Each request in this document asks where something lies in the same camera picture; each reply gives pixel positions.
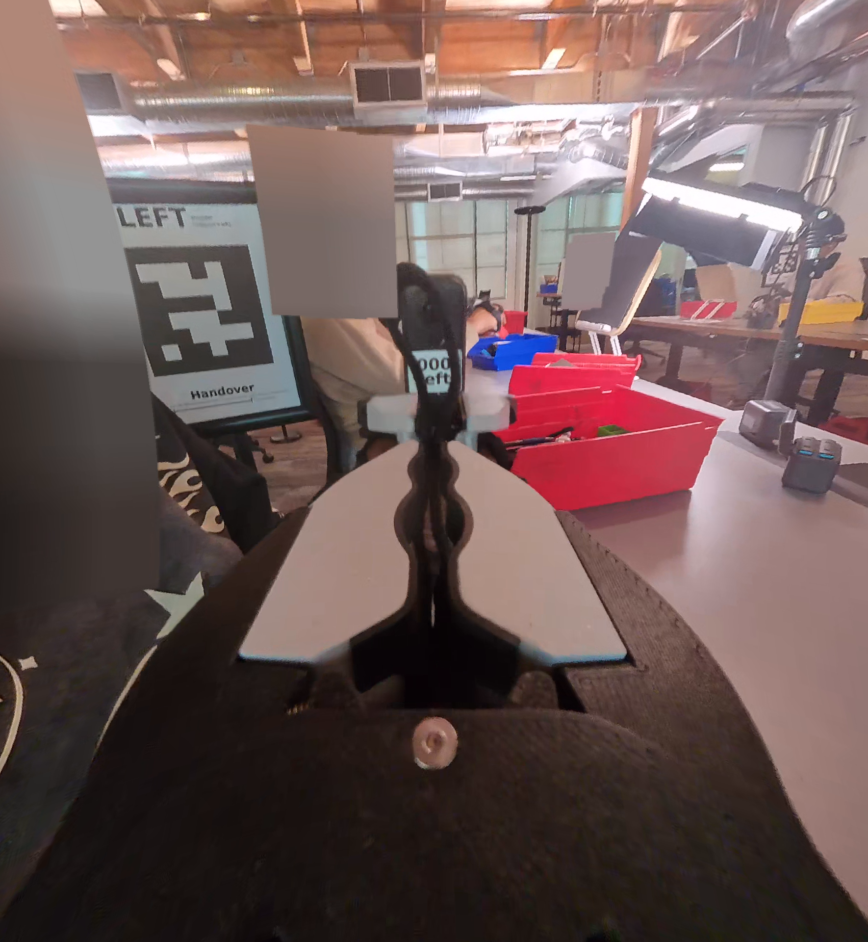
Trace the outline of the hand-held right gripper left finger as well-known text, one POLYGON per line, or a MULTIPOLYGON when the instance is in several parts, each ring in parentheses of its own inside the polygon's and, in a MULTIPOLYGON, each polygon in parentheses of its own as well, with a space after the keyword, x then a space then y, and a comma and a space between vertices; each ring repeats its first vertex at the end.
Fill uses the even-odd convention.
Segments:
POLYGON ((416 444, 340 478, 310 506, 239 649, 243 660, 316 664, 395 615, 410 561, 395 526, 416 444))

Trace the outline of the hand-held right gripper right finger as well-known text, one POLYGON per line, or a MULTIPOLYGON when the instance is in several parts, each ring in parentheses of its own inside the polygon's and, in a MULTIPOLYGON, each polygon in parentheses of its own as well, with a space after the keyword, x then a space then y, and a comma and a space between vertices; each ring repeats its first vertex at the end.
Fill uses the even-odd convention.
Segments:
POLYGON ((605 605, 553 506, 519 477, 451 442, 463 509, 460 602, 542 663, 627 657, 605 605))

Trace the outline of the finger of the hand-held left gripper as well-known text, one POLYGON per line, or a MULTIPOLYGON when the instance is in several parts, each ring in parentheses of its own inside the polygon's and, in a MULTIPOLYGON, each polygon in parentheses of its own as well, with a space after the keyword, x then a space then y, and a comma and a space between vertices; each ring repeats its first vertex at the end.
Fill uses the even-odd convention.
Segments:
POLYGON ((417 441, 416 394, 374 395, 358 404, 358 421, 364 435, 393 436, 400 444, 417 441))
POLYGON ((509 394, 462 395, 462 443, 473 451, 480 436, 498 434, 516 422, 517 402, 509 394))

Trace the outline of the blue plastic bin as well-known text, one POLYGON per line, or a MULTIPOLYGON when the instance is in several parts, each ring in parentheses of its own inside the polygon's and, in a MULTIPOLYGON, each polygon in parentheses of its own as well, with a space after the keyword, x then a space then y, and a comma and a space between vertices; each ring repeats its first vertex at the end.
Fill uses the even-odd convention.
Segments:
POLYGON ((529 366, 538 354, 556 352, 558 336, 529 333, 504 337, 480 338, 467 353, 474 369, 488 372, 511 371, 515 366, 529 366))

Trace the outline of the black floor lamp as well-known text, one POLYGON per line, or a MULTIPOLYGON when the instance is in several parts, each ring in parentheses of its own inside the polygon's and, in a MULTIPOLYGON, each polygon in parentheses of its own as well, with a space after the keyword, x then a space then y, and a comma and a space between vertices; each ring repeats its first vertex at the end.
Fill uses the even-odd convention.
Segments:
POLYGON ((518 242, 517 245, 522 249, 522 305, 521 310, 525 314, 529 313, 532 297, 532 273, 533 273, 533 243, 534 243, 534 220, 545 211, 545 206, 517 206, 514 214, 518 219, 518 242))

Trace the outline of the ceiling air vent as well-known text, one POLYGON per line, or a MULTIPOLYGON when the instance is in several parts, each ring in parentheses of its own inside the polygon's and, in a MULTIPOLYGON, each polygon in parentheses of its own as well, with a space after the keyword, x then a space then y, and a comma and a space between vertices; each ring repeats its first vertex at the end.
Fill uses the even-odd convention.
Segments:
POLYGON ((423 60, 353 61, 348 63, 347 71, 356 112, 427 108, 423 60))

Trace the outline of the wooden desk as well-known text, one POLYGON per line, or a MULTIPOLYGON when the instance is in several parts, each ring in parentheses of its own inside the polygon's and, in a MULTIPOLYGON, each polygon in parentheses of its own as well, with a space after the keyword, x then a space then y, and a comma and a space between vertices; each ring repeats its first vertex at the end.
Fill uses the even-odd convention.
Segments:
MULTIPOLYGON (((744 344, 775 349, 778 329, 752 329, 742 321, 685 320, 679 317, 644 317, 631 321, 629 339, 669 346, 664 376, 676 380, 685 347, 740 349, 744 344)), ((868 378, 868 321, 805 324, 798 335, 798 352, 786 369, 774 398, 789 406, 806 407, 806 418, 819 427, 835 411, 842 381, 848 376, 868 378)))

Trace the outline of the framed code sign on stand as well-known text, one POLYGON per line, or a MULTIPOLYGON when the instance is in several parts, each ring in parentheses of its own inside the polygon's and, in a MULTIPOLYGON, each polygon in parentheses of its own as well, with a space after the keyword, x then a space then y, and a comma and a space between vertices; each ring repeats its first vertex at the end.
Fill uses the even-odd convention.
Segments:
POLYGON ((272 310, 253 184, 107 186, 153 394, 208 437, 312 419, 299 318, 272 310))

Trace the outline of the grey label printer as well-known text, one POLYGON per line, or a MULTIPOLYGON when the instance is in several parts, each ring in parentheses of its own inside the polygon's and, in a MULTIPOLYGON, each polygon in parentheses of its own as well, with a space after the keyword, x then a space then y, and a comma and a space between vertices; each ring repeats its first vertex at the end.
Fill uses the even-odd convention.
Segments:
POLYGON ((769 399, 752 399, 745 404, 738 432, 747 441, 782 455, 791 453, 795 439, 797 411, 769 399))

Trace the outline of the studio light panel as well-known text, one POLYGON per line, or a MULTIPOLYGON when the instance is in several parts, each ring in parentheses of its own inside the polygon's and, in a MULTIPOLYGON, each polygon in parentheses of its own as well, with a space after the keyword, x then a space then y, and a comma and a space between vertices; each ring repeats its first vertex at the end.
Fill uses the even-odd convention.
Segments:
POLYGON ((693 258, 761 271, 811 212, 800 194, 779 187, 689 182, 662 174, 644 180, 641 202, 626 228, 693 258))

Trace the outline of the grey battery charger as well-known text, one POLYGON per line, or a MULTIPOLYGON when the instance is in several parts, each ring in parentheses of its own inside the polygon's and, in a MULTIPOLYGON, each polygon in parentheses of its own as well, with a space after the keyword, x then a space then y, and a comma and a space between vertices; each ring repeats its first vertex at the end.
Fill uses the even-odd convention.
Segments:
POLYGON ((842 446, 838 441, 796 438, 786 451, 781 486, 808 495, 824 495, 831 489, 841 462, 842 446))

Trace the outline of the black tripod stand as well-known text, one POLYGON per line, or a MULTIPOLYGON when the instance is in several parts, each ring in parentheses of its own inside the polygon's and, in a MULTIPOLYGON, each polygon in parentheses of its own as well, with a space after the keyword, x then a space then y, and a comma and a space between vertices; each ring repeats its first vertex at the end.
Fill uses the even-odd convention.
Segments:
POLYGON ((823 277, 836 263, 834 255, 844 241, 841 218, 826 206, 817 206, 801 231, 798 265, 787 317, 781 326, 781 338, 774 351, 765 394, 767 401, 786 404, 786 378, 799 355, 799 326, 815 280, 823 277))

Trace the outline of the yellow plastic bin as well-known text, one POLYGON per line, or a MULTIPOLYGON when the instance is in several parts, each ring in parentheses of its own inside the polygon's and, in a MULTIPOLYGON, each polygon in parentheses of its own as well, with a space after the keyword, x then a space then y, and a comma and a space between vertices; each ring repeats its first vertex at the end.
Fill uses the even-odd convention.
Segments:
POLYGON ((862 301, 825 299, 807 301, 801 315, 800 325, 830 325, 851 323, 864 312, 862 301))

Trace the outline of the silver ventilation duct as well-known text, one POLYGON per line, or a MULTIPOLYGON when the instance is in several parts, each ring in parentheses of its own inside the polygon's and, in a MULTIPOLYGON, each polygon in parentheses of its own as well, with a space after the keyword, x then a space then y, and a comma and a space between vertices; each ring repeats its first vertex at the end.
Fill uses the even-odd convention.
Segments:
POLYGON ((414 127, 416 125, 534 124, 561 121, 624 121, 639 107, 695 108, 734 124, 818 123, 855 108, 848 91, 773 93, 659 89, 641 72, 531 71, 487 76, 427 75, 427 108, 356 112, 348 71, 329 78, 293 78, 272 85, 199 87, 174 82, 135 88, 111 72, 76 71, 75 80, 90 117, 124 117, 143 125, 142 135, 173 133, 174 126, 202 128, 240 124, 329 127, 414 127))

